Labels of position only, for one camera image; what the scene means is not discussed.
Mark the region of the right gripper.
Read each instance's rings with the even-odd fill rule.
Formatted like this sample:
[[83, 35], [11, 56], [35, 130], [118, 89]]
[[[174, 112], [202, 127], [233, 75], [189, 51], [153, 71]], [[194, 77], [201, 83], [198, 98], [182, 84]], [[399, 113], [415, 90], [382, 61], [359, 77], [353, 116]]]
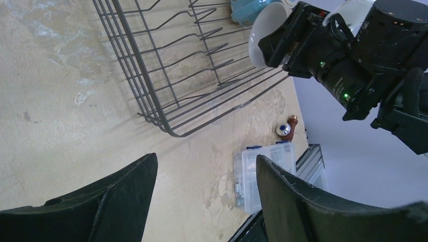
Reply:
[[273, 32], [257, 42], [264, 64], [282, 67], [290, 76], [332, 79], [335, 75], [335, 38], [322, 25], [329, 11], [298, 2]]

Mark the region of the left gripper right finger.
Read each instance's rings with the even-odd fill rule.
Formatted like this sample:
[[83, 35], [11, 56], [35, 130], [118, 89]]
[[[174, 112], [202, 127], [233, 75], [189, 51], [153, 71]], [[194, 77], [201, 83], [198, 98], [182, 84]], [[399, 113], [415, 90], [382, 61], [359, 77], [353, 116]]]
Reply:
[[395, 208], [353, 202], [263, 155], [256, 180], [269, 241], [427, 241], [427, 202]]

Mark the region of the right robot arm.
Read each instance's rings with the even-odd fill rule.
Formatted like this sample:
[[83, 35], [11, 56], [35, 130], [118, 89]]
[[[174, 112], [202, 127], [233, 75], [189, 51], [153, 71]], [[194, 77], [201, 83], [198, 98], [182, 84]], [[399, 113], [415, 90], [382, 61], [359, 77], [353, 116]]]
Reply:
[[426, 4], [346, 1], [329, 12], [301, 1], [258, 47], [267, 67], [321, 83], [344, 121], [378, 108], [372, 128], [427, 153]]

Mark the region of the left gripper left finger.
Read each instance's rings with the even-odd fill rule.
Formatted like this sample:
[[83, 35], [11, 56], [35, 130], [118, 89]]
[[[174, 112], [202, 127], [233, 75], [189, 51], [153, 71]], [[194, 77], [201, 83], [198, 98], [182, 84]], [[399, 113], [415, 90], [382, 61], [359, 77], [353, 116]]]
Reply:
[[157, 170], [146, 154], [42, 206], [3, 210], [1, 241], [141, 241]]

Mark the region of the beige floral bowl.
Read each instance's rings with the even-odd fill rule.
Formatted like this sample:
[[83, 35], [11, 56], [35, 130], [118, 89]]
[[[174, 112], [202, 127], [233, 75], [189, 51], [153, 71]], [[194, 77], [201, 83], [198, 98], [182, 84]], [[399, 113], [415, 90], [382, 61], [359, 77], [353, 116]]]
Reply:
[[258, 43], [262, 38], [274, 33], [286, 21], [291, 12], [290, 7], [282, 1], [278, 1], [269, 3], [258, 14], [248, 41], [249, 58], [255, 67], [267, 68]]

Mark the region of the blue butterfly mug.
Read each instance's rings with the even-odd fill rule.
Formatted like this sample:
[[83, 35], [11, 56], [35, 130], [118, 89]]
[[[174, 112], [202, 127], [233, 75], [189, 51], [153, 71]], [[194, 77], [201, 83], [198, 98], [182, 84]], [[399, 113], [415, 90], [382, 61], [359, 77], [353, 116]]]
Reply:
[[271, 3], [284, 3], [282, 0], [230, 0], [231, 19], [240, 26], [253, 25], [258, 14]]

